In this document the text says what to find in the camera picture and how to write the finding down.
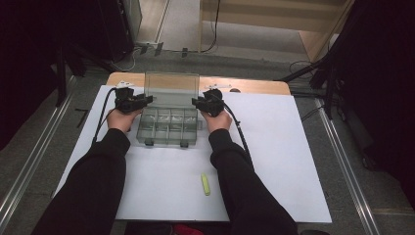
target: yellow marker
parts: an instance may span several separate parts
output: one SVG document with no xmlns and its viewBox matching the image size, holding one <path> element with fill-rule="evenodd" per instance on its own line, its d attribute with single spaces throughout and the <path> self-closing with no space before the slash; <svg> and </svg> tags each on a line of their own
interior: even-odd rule
<svg viewBox="0 0 415 235">
<path fill-rule="evenodd" d="M 210 188 L 208 187 L 208 178 L 204 173 L 202 173 L 201 179 L 202 179 L 202 184 L 204 185 L 205 195 L 209 196 L 210 195 Z"/>
</svg>

